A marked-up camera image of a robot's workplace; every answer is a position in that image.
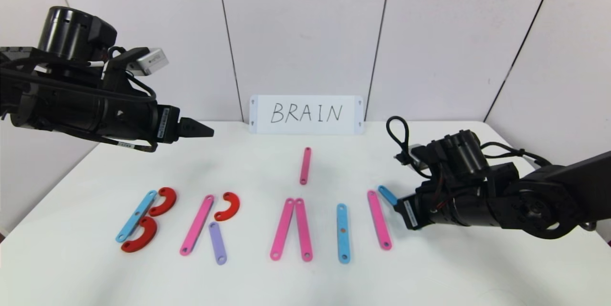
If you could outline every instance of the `red curved piece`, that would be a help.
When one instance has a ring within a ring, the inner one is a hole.
[[[121,250],[125,252],[136,252],[149,243],[157,233],[157,222],[151,217],[142,217],[138,224],[144,227],[144,233],[133,241],[126,241],[121,245]]]
[[[151,207],[151,209],[148,211],[148,214],[151,217],[157,217],[158,215],[164,214],[176,203],[176,191],[174,191],[172,188],[163,187],[159,189],[159,195],[165,197],[166,200],[159,206]]]
[[[226,211],[214,213],[214,219],[216,221],[226,221],[231,219],[240,209],[240,198],[231,191],[223,194],[223,199],[231,202],[231,206]]]

